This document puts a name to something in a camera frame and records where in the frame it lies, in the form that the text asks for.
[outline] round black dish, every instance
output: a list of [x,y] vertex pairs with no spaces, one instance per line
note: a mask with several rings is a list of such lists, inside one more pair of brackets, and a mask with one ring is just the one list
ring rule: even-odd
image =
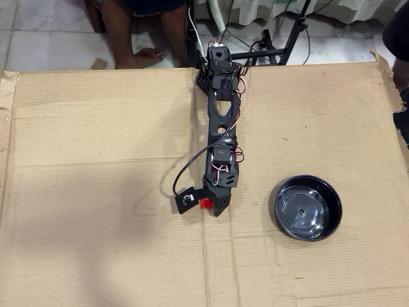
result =
[[275,218],[292,237],[318,241],[333,234],[341,222],[341,200],[326,181],[301,175],[287,180],[275,198]]

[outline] black cable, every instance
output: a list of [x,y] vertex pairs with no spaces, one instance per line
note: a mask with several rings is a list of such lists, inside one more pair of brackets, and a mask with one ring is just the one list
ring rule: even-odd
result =
[[[327,6],[328,4],[330,4],[332,1],[333,1],[333,0],[330,0],[330,1],[329,1],[326,5],[324,5],[322,8],[320,8],[319,10],[316,10],[315,12],[312,12],[312,13],[308,14],[307,16],[311,16],[312,14],[318,13],[320,10],[322,10],[324,7],[326,7],[326,6]],[[308,56],[307,56],[307,58],[305,59],[304,63],[302,63],[303,65],[307,63],[307,61],[308,61],[308,59],[309,59],[309,55],[310,55],[310,53],[311,53],[311,40],[310,40],[310,38],[309,38],[309,33],[308,33],[307,28],[305,29],[305,32],[307,33],[307,36],[308,36]]]
[[284,15],[282,16],[282,20],[281,20],[280,26],[279,26],[279,28],[277,29],[277,31],[274,33],[274,36],[273,36],[273,38],[271,39],[271,43],[274,42],[274,38],[277,36],[278,32],[281,30],[281,27],[282,27],[282,24],[284,23],[284,19],[286,18],[286,14],[287,14],[288,7],[289,7],[289,4],[290,4],[290,3],[291,3],[291,0],[288,0],[288,3],[287,3],[287,5],[286,5],[286,8],[284,9]]
[[[251,50],[253,50],[254,45],[256,45],[257,43],[261,43],[261,40],[258,40],[257,42],[254,42],[251,47],[250,47],[250,52]],[[246,75],[247,71],[249,70],[249,67],[251,66],[251,62],[252,62],[253,58],[247,59],[247,61],[245,62],[245,71],[242,75]]]
[[[237,37],[236,35],[232,34],[232,32],[230,32],[229,30],[226,29],[226,31],[229,32],[231,36],[233,36],[233,37],[236,38],[237,40],[241,41],[241,42],[242,42],[243,44],[245,44],[246,46],[250,47],[250,51],[251,51],[251,50],[257,51],[257,50],[254,49],[252,46],[250,46],[248,43],[244,42],[243,40],[239,39],[239,37]],[[271,64],[273,63],[273,62],[271,62],[269,59],[267,59],[267,58],[265,58],[265,57],[260,57],[260,58],[264,58],[266,61],[269,61]]]
[[308,14],[307,16],[310,16],[310,15],[312,15],[312,14],[318,13],[320,10],[322,10],[324,7],[326,7],[326,6],[327,6],[328,4],[330,4],[332,1],[333,1],[333,0],[330,0],[330,1],[329,1],[326,5],[324,5],[322,8],[316,10],[315,12],[312,12],[312,13]]
[[231,124],[232,124],[232,122],[233,122],[233,95],[234,95],[234,93],[235,93],[235,91],[233,90],[233,78],[234,78],[234,76],[235,76],[235,74],[236,74],[236,71],[237,71],[237,68],[238,68],[238,67],[239,67],[239,66],[237,66],[237,67],[235,68],[235,70],[233,71],[233,73],[231,74],[231,112],[230,112],[229,125],[226,127],[226,130],[224,131],[223,135],[222,135],[218,140],[216,140],[214,143],[212,143],[212,144],[210,144],[210,145],[204,147],[200,152],[198,152],[197,154],[195,154],[195,156],[194,156],[193,158],[191,158],[191,160],[189,160],[189,162],[186,163],[186,165],[180,170],[180,172],[179,172],[178,175],[176,176],[176,178],[175,178],[175,180],[174,180],[174,182],[173,182],[173,186],[172,186],[173,194],[174,194],[176,197],[180,197],[180,195],[176,192],[176,185],[177,185],[177,183],[178,183],[178,180],[179,180],[181,174],[183,174],[183,172],[184,172],[202,153],[204,153],[205,151],[207,151],[207,149],[209,149],[209,148],[215,146],[215,145],[217,144],[217,142],[219,142],[219,141],[229,132],[229,128],[230,128],[230,126],[231,126]]
[[231,2],[230,2],[230,9],[229,9],[228,21],[227,21],[227,23],[226,23],[226,27],[224,28],[222,38],[220,39],[220,43],[222,43],[223,38],[224,38],[224,33],[226,33],[226,30],[228,29],[228,25],[229,25],[229,21],[230,21],[231,8],[233,7],[233,2],[234,2],[234,1],[235,1],[235,0],[231,0]]
[[308,61],[308,59],[309,59],[309,54],[310,54],[310,52],[311,52],[311,43],[310,43],[310,39],[309,39],[308,30],[305,29],[305,32],[307,32],[307,36],[308,36],[308,56],[307,56],[307,58],[305,59],[304,63],[302,63],[303,65],[304,65],[305,63],[307,63],[307,61]]

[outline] black metal stand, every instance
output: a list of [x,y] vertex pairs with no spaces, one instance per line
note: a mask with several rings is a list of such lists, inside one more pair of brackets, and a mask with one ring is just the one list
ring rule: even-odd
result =
[[[268,57],[270,60],[269,65],[285,65],[288,62],[289,56],[293,51],[294,45],[297,41],[299,34],[304,31],[308,25],[305,23],[305,13],[308,9],[311,0],[306,0],[305,4],[301,10],[301,12],[297,15],[295,19],[293,29],[289,34],[287,44],[283,49],[276,49],[271,41],[270,32],[268,29],[263,31],[264,41],[266,45],[266,50],[263,51],[254,51],[254,52],[243,52],[243,53],[236,53],[231,55],[232,60],[238,59],[253,59],[252,66],[254,66],[257,62],[258,58]],[[193,14],[193,3],[194,0],[189,0],[190,9],[190,16],[192,17],[193,22],[195,22],[194,14]],[[196,42],[197,37],[196,33],[193,29],[192,24],[189,22],[188,27],[188,66],[195,67],[196,60],[195,60],[195,52],[196,52]]]

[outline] electrical wire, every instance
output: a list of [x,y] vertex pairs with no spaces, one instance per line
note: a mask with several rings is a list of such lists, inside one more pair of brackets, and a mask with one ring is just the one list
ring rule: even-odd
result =
[[[257,43],[261,43],[261,40],[258,40],[257,42],[254,42],[251,46],[250,46],[250,52],[253,50],[254,45],[256,45]],[[249,70],[249,67],[251,66],[251,62],[252,62],[252,58],[247,59],[247,61],[245,62],[245,71],[242,73],[242,75],[246,75],[247,71]]]
[[190,23],[192,24],[193,29],[194,29],[194,31],[195,31],[195,33],[196,33],[197,41],[199,42],[199,47],[200,47],[200,50],[201,50],[201,52],[202,52],[202,56],[204,57],[204,60],[207,62],[207,59],[206,59],[206,57],[205,57],[205,53],[203,52],[203,46],[202,46],[202,42],[201,42],[201,40],[200,40],[199,33],[197,33],[196,27],[194,26],[194,23],[193,23],[193,21],[192,21],[192,17],[190,16],[190,7],[189,7],[189,9],[187,10],[187,15],[189,15]]
[[229,131],[236,126],[239,117],[240,117],[240,107],[238,108],[238,114],[237,114],[236,120],[234,124],[232,124],[232,126],[229,128]]
[[237,94],[244,94],[245,88],[246,88],[245,80],[244,80],[242,77],[239,77],[238,79],[241,80],[241,82],[243,82],[243,84],[244,84],[244,89],[243,89],[243,91],[239,91],[239,90],[237,89],[237,90],[236,90],[236,93],[237,93]]
[[239,160],[239,161],[237,161],[237,159],[236,159],[236,162],[237,163],[240,163],[240,162],[243,162],[244,161],[244,153],[243,153],[243,150],[242,150],[242,148],[240,147],[240,146],[236,146],[236,148],[238,148],[238,149],[240,149],[240,151],[239,152],[236,152],[236,156],[238,155],[238,156],[243,156],[243,159],[241,159],[241,160]]
[[308,30],[305,29],[305,32],[307,33],[307,36],[308,36],[308,56],[307,56],[307,58],[305,59],[304,63],[302,63],[303,65],[307,63],[307,61],[308,61],[308,59],[309,59],[309,54],[310,54],[310,52],[311,52],[311,42],[310,42]]
[[229,25],[229,21],[230,21],[231,8],[233,7],[233,2],[234,2],[234,1],[235,1],[235,0],[231,0],[231,2],[230,2],[228,22],[226,23],[226,27],[224,28],[223,35],[222,35],[222,38],[220,39],[220,42],[219,42],[219,43],[222,43],[223,38],[224,38],[224,33],[226,33],[226,31],[227,31],[227,29],[228,29],[228,25]]
[[[330,4],[332,1],[333,1],[333,0],[330,0],[330,1],[329,1],[326,5],[324,5],[322,8],[316,10],[315,12],[312,12],[312,13],[308,14],[307,16],[311,16],[312,14],[318,13],[320,10],[322,10],[324,7],[326,7],[326,6],[327,6],[328,4]],[[311,39],[310,39],[310,37],[309,37],[309,33],[308,33],[307,28],[305,29],[305,32],[307,33],[307,37],[308,37],[308,56],[307,56],[307,58],[305,59],[304,63],[302,63],[303,65],[307,63],[307,61],[308,61],[308,59],[309,59],[309,55],[310,55],[310,53],[311,53]]]
[[322,8],[316,10],[315,12],[312,12],[310,14],[308,14],[307,16],[311,16],[312,14],[318,13],[320,10],[322,10],[324,7],[326,7],[328,4],[330,4],[333,0],[330,0],[326,5],[324,5]]
[[239,37],[237,37],[236,35],[232,34],[232,32],[230,32],[228,29],[226,29],[226,31],[227,31],[228,33],[230,33],[231,36],[233,36],[233,37],[236,38],[237,40],[241,41],[241,42],[242,42],[243,44],[245,44],[246,46],[250,47],[250,51],[251,51],[251,50],[257,51],[255,48],[253,48],[252,46],[250,46],[248,43],[244,42],[243,40],[239,39]]
[[227,129],[224,131],[223,135],[222,135],[218,140],[216,140],[216,141],[213,142],[212,144],[210,144],[210,145],[204,147],[202,150],[200,150],[200,151],[199,151],[197,154],[195,154],[195,156],[193,156],[193,158],[191,158],[191,159],[188,161],[188,163],[186,163],[185,166],[182,167],[182,169],[179,171],[178,175],[176,176],[176,178],[175,178],[175,180],[174,180],[174,182],[173,182],[173,186],[172,186],[173,194],[174,194],[176,197],[180,197],[180,195],[176,192],[176,185],[177,185],[177,183],[178,183],[178,180],[179,180],[181,174],[183,174],[183,172],[184,172],[201,154],[203,154],[205,151],[207,151],[207,149],[209,149],[209,148],[215,146],[215,145],[217,144],[217,142],[219,142],[219,141],[229,132],[230,126],[231,126],[231,124],[232,124],[232,122],[233,122],[233,95],[235,94],[235,91],[234,91],[234,89],[233,89],[233,78],[234,78],[234,76],[235,76],[235,74],[236,74],[236,72],[237,72],[237,68],[238,68],[238,67],[239,67],[239,66],[237,66],[237,67],[235,68],[235,70],[233,71],[233,73],[231,74],[231,112],[230,112],[229,125],[228,125]]
[[280,26],[279,26],[279,28],[277,29],[277,31],[274,33],[274,36],[273,36],[273,38],[271,39],[271,43],[274,42],[274,38],[277,36],[278,32],[281,30],[281,27],[282,27],[282,24],[284,23],[284,19],[286,18],[286,14],[287,14],[288,7],[289,7],[289,4],[290,4],[290,3],[291,3],[291,0],[288,0],[287,5],[286,5],[286,8],[284,9],[284,15],[282,16],[282,20],[281,20]]

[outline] human foot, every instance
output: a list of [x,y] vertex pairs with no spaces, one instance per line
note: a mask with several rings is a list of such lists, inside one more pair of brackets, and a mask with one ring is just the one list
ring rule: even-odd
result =
[[116,69],[138,69],[156,64],[164,59],[158,49],[144,48],[129,59],[116,65]]

